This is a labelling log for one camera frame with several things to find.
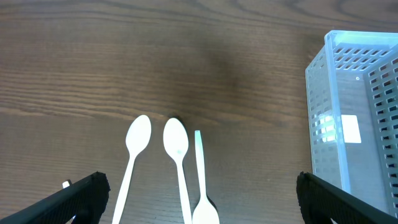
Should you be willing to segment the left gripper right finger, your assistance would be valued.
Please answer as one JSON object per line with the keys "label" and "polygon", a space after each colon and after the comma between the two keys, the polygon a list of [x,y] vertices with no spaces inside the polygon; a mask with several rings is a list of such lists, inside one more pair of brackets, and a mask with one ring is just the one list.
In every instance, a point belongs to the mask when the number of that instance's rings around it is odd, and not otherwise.
{"label": "left gripper right finger", "polygon": [[296,192],[306,224],[397,223],[397,218],[308,172],[298,175]]}

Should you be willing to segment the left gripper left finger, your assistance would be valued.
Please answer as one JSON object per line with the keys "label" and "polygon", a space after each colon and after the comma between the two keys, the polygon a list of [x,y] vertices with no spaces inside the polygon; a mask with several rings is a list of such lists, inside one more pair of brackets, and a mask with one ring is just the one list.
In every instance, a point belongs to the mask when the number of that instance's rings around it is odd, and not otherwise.
{"label": "left gripper left finger", "polygon": [[41,201],[1,219],[9,224],[98,224],[106,209],[110,186],[106,174],[94,172]]}

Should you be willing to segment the white plastic spoon hidden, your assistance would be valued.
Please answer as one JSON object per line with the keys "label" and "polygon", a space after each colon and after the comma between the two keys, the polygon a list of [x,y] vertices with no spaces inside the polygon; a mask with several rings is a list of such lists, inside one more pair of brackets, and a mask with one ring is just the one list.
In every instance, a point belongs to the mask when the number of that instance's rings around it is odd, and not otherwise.
{"label": "white plastic spoon hidden", "polygon": [[62,183],[62,187],[65,189],[72,184],[71,180],[66,180]]}

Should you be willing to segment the white plastic spoon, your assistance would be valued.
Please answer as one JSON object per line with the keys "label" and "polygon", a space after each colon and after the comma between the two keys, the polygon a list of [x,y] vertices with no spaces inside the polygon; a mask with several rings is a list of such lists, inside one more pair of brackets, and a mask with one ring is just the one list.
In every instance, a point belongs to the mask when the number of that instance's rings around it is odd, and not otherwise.
{"label": "white plastic spoon", "polygon": [[126,134],[126,147],[129,152],[129,160],[123,177],[118,199],[114,209],[112,224],[118,224],[121,220],[126,203],[132,172],[136,157],[147,147],[151,137],[151,123],[147,115],[138,116],[130,125]]}
{"label": "white plastic spoon", "polygon": [[184,224],[192,224],[192,213],[187,184],[183,170],[183,159],[188,151],[188,136],[183,124],[177,118],[170,118],[164,127],[163,142],[166,153],[177,166],[178,189]]}
{"label": "white plastic spoon", "polygon": [[195,130],[195,156],[197,162],[200,199],[192,215],[193,224],[220,224],[216,208],[210,203],[206,193],[205,160],[200,130]]}

